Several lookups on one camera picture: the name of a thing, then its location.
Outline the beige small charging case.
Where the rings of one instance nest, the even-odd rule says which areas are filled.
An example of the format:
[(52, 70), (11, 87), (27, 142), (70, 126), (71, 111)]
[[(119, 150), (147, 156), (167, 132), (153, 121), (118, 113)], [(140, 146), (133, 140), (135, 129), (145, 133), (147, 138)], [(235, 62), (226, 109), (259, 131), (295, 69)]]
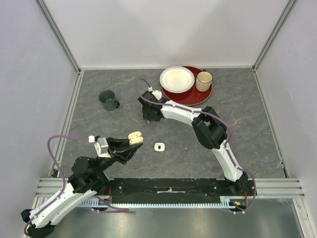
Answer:
[(129, 145), (143, 143), (142, 133), (140, 131), (132, 132), (128, 135)]

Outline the white charging case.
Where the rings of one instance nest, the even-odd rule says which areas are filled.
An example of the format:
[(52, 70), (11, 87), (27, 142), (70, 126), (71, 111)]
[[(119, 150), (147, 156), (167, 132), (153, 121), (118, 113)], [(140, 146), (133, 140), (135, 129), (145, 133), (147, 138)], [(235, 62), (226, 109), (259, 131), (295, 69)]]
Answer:
[(165, 144), (161, 142), (157, 142), (154, 144), (154, 150), (156, 152), (163, 152), (165, 151)]

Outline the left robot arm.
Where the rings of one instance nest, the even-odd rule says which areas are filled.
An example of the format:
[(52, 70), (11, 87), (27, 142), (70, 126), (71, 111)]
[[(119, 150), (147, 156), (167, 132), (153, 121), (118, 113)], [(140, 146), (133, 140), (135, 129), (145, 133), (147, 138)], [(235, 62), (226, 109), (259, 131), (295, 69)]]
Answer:
[(144, 139), (137, 131), (126, 139), (90, 135), (84, 140), (94, 144), (97, 157), (78, 157), (72, 167), (73, 174), (69, 178), (61, 176), (62, 187), (58, 192), (38, 208), (21, 212), (26, 236), (46, 238), (61, 219), (86, 198), (107, 193), (111, 184), (104, 171), (115, 162), (127, 164)]

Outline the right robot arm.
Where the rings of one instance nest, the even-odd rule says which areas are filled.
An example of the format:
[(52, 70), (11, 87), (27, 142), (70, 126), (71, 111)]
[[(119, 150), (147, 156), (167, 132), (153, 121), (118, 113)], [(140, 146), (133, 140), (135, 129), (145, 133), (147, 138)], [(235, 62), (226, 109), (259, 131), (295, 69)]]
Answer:
[(138, 101), (142, 104), (142, 116), (145, 120), (173, 119), (193, 128), (199, 143), (216, 156), (230, 194), (250, 192), (252, 186), (248, 184), (248, 175), (238, 164), (229, 146), (231, 135), (227, 134), (228, 126), (212, 107), (187, 107), (164, 97), (158, 99), (150, 91), (141, 95)]

